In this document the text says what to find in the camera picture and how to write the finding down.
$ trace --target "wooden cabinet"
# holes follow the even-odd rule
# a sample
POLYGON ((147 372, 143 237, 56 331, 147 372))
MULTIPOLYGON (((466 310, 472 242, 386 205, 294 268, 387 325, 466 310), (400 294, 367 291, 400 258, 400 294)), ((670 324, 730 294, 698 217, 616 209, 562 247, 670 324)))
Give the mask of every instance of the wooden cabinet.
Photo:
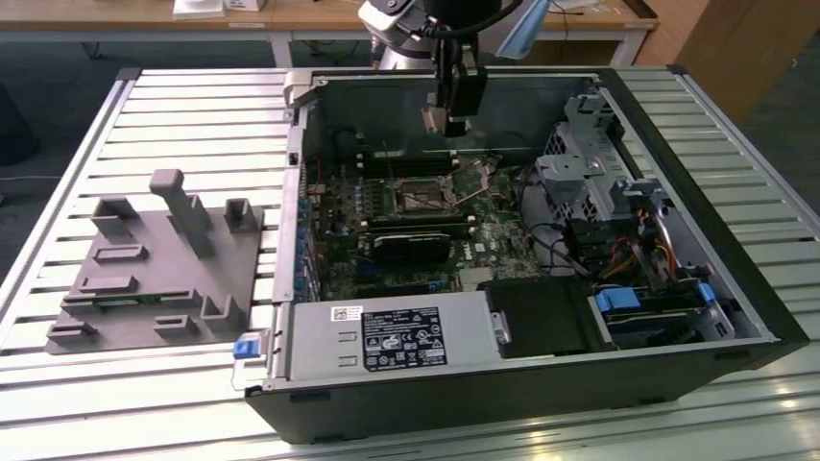
POLYGON ((820 28, 820 0, 644 0, 660 24, 636 65, 680 64, 738 123, 820 28))

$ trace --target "table leg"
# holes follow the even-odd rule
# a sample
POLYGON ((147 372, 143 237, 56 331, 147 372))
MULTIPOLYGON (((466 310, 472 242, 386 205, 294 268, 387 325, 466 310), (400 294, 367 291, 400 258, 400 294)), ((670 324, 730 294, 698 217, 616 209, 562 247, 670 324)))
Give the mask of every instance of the table leg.
POLYGON ((80 45, 83 50, 86 51, 86 55, 91 60, 99 60, 100 58, 103 58, 99 41, 83 41, 80 45))
POLYGON ((290 31, 271 32, 271 48, 278 67, 294 67, 291 56, 291 33, 290 31))
POLYGON ((643 45, 643 40, 646 39, 646 33, 646 30, 631 31, 627 33, 627 36, 618 44, 610 65, 632 65, 636 60, 636 56, 639 55, 640 46, 643 45))

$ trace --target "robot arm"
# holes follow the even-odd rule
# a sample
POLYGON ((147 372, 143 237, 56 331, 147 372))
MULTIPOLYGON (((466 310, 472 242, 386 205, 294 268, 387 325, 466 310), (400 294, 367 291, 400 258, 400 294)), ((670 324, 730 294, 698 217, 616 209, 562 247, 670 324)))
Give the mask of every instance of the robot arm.
POLYGON ((487 86, 478 35, 523 3, 511 0, 502 8, 502 0, 368 0, 362 6, 359 17, 388 48, 380 68, 435 71, 438 89, 423 111, 431 133, 467 133, 487 86))

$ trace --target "gray floor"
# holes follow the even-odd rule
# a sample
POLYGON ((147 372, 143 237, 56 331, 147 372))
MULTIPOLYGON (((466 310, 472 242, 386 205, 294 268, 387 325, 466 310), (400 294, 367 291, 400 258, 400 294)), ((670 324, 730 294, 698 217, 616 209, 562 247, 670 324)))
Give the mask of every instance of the gray floor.
MULTIPOLYGON (((323 47, 318 55, 295 45, 295 64, 366 65, 368 47, 323 47)), ((0 82, 16 100, 43 147, 26 162, 0 167, 0 178, 59 177, 83 140, 122 67, 267 67, 274 58, 266 43, 122 43, 103 46, 91 61, 76 43, 0 44, 0 82)), ((743 131, 790 182, 820 210, 820 37, 816 36, 759 107, 743 131)), ((0 181, 0 279, 35 225, 56 180, 0 181)))

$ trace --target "blue object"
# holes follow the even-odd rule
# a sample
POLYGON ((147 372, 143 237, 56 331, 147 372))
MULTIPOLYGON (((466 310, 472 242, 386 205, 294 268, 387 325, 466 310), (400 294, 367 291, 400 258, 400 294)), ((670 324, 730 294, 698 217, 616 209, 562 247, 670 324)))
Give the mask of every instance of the blue object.
POLYGON ((547 16, 550 3, 551 0, 534 0, 530 8, 515 23, 510 35, 499 47, 496 56, 512 60, 520 60, 527 56, 534 48, 536 36, 542 31, 543 17, 547 16))
POLYGON ((632 288, 607 288, 595 296, 595 301, 602 312, 640 307, 639 295, 632 288))
POLYGON ((707 304, 712 304, 718 297, 715 296, 715 292, 708 283, 702 283, 698 285, 698 291, 702 292, 702 296, 704 297, 704 301, 707 304))
POLYGON ((428 285, 430 293, 439 293, 439 290, 442 290, 443 286, 444 286, 444 280, 431 281, 428 285))
POLYGON ((234 358, 242 360, 259 357, 260 342, 259 339, 240 339, 234 343, 234 358))

